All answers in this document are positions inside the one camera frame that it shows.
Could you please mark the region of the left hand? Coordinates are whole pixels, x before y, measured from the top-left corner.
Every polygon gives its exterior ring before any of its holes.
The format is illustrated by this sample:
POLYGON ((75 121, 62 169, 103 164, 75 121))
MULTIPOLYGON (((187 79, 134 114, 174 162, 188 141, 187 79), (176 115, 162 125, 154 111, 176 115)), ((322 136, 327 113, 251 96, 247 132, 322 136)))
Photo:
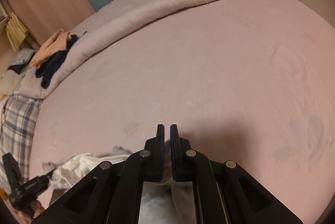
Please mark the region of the left hand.
POLYGON ((36 200, 34 215, 32 217, 23 211, 18 211, 18 215, 23 221, 25 221, 25 223, 31 223, 36 217, 42 214, 43 211, 45 211, 44 206, 42 206, 39 200, 36 200))

